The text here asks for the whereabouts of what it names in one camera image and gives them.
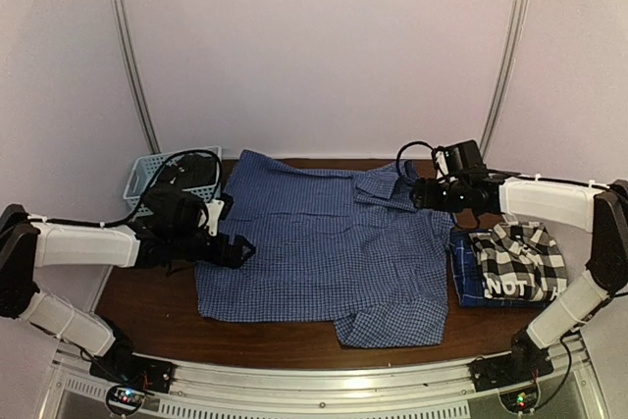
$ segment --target ventilation grille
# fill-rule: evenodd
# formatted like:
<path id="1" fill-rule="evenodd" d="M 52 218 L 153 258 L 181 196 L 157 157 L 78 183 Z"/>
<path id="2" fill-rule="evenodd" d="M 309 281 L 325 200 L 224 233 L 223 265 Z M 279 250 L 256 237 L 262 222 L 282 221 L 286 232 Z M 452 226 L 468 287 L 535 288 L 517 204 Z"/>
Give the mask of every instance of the ventilation grille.
<path id="1" fill-rule="evenodd" d="M 107 391 L 93 383 L 83 380 L 78 377 L 70 376 L 66 381 L 66 390 L 73 393 L 78 393 L 83 396 L 93 397 L 94 399 L 105 399 Z"/>
<path id="2" fill-rule="evenodd" d="M 182 405 L 174 401 L 162 400 L 159 408 L 162 417 L 173 419 L 279 419 L 284 415 L 258 415 L 251 413 L 220 412 L 215 408 L 203 406 Z M 422 407 L 407 410 L 396 414 L 382 414 L 371 416 L 367 414 L 334 414 L 334 417 L 346 417 L 347 419 L 470 419 L 469 406 L 466 401 L 457 402 L 436 407 Z"/>

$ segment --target brown wooden surface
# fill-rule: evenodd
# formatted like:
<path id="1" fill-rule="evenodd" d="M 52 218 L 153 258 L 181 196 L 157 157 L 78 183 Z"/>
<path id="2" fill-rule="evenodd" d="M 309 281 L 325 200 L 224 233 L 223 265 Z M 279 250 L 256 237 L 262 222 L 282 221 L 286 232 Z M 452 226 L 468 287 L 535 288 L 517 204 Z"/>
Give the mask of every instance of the brown wooden surface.
<path id="1" fill-rule="evenodd" d="M 301 168 L 368 170 L 379 160 L 286 160 Z M 228 172 L 233 163 L 227 162 Z M 431 173 L 421 162 L 419 172 Z M 482 219 L 484 227 L 497 217 Z M 461 226 L 472 225 L 469 215 Z M 165 269 L 114 269 L 97 313 L 112 320 L 139 353 L 221 365 L 263 368 L 366 368 L 412 365 L 507 350 L 511 336 L 538 313 L 535 309 L 461 308 L 448 277 L 449 315 L 440 345 L 414 348 L 341 347 L 331 322 L 224 323 L 198 314 L 192 270 L 165 277 Z"/>

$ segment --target vertical metal pole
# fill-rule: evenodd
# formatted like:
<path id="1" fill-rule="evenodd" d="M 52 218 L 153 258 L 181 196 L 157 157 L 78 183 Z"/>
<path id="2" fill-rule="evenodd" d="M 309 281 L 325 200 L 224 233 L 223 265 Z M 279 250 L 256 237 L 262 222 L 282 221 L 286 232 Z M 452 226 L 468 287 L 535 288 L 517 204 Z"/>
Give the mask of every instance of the vertical metal pole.
<path id="1" fill-rule="evenodd" d="M 148 148 L 152 154 L 159 154 L 160 148 L 157 142 L 157 135 L 153 122 L 150 119 L 148 106 L 146 105 L 146 97 L 144 89 L 139 78 L 139 69 L 131 42 L 131 29 L 129 28 L 129 19 L 127 17 L 127 8 L 125 0 L 112 0 L 114 16 L 116 18 L 116 26 L 118 27 L 118 36 L 122 49 L 123 62 L 127 70 L 127 79 L 131 87 L 131 94 L 135 103 L 135 109 L 139 117 L 139 123 L 144 133 L 144 138 L 148 144 Z"/>
<path id="2" fill-rule="evenodd" d="M 491 140 L 493 139 L 497 126 L 497 119 L 499 118 L 501 106 L 503 105 L 506 91 L 508 89 L 508 83 L 510 82 L 510 76 L 514 67 L 517 45 L 519 44 L 519 39 L 521 37 L 526 12 L 528 11 L 528 1 L 529 0 L 512 0 L 510 24 L 508 26 L 503 56 L 501 58 L 501 65 L 497 76 L 497 84 L 493 94 L 493 102 L 491 104 L 491 110 L 489 111 L 489 116 L 484 126 L 482 139 L 480 141 L 480 151 L 483 156 L 486 156 L 489 146 L 491 145 Z"/>

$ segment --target plaid shirt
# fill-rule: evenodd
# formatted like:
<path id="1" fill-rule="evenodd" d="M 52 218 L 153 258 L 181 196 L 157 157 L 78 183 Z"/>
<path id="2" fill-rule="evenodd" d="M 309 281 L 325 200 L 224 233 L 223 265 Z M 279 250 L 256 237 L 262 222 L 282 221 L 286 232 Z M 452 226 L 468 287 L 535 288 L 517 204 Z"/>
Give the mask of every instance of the plaid shirt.
<path id="1" fill-rule="evenodd" d="M 499 223 L 469 235 L 485 279 L 484 297 L 552 301 L 567 289 L 567 270 L 542 223 Z"/>
<path id="2" fill-rule="evenodd" d="M 484 297 L 484 277 L 476 258 L 468 232 L 452 231 L 449 238 L 449 257 L 453 284 L 463 307 L 545 308 L 548 302 L 498 299 Z"/>

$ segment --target folded clothing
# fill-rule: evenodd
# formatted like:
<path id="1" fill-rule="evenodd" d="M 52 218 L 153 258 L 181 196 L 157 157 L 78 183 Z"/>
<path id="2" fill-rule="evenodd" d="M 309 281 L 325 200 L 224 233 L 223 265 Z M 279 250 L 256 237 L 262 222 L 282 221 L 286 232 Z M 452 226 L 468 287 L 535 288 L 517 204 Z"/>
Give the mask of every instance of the folded clothing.
<path id="1" fill-rule="evenodd" d="M 567 270 L 556 241 L 542 223 L 499 223 L 469 235 L 486 298 L 552 301 L 567 289 Z"/>
<path id="2" fill-rule="evenodd" d="M 221 232 L 257 247 L 241 269 L 196 267 L 202 316 L 232 322 L 333 320 L 358 347 L 439 343 L 453 221 L 417 211 L 394 166 L 299 170 L 244 151 Z"/>
<path id="3" fill-rule="evenodd" d="M 449 257 L 453 284 L 458 302 L 463 307 L 545 308 L 547 301 L 524 299 L 485 298 L 485 279 L 475 255 L 468 231 L 452 231 L 449 237 Z"/>

